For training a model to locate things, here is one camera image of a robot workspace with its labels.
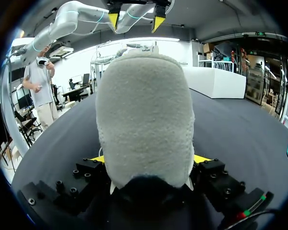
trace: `white plush toy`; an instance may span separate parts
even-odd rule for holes
[[[96,120],[112,190],[142,175],[192,187],[194,113],[177,61],[153,53],[113,61],[98,87]]]

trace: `black mount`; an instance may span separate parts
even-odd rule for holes
[[[225,170],[225,164],[214,159],[194,163],[190,174],[194,184],[194,196],[205,194],[217,212],[224,214],[219,229],[224,229],[253,212],[264,210],[273,194],[256,188],[249,194],[245,183],[235,180]],[[110,188],[110,179],[105,165],[83,158],[76,163],[76,169],[67,173],[55,183],[47,185],[29,183],[17,196],[28,215],[39,226],[46,228],[94,229],[95,227],[77,216],[88,209],[93,198]],[[237,225],[235,229],[256,227],[254,218]]]

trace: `white t-shirt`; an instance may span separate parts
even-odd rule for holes
[[[46,66],[39,65],[37,60],[33,61],[29,66],[25,67],[24,77],[28,77],[28,81],[32,84],[42,86],[39,92],[30,90],[35,107],[54,101],[50,85],[50,70],[47,70]]]

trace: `cardboard box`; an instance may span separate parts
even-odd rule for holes
[[[211,53],[206,54],[207,60],[211,60]]]
[[[213,44],[211,44],[211,43],[206,43],[204,45],[204,53],[205,54],[212,52],[214,49],[215,49],[215,46]]]

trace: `black table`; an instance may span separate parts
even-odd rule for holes
[[[196,154],[219,158],[229,173],[246,182],[250,192],[256,187],[275,194],[269,208],[280,208],[288,197],[288,130],[266,111],[241,99],[212,100],[191,90]],[[100,148],[93,94],[52,124],[22,159],[12,188],[44,181],[54,186],[70,173],[83,157],[96,157]],[[210,206],[215,227],[223,216]],[[270,215],[257,219],[264,226]]]
[[[81,101],[80,94],[83,92],[84,89],[86,89],[89,86],[90,86],[89,84],[84,85],[84,86],[81,86],[79,89],[66,92],[63,94],[63,97],[65,97],[65,100],[67,100],[67,96],[69,96],[71,101],[78,100],[80,102]]]

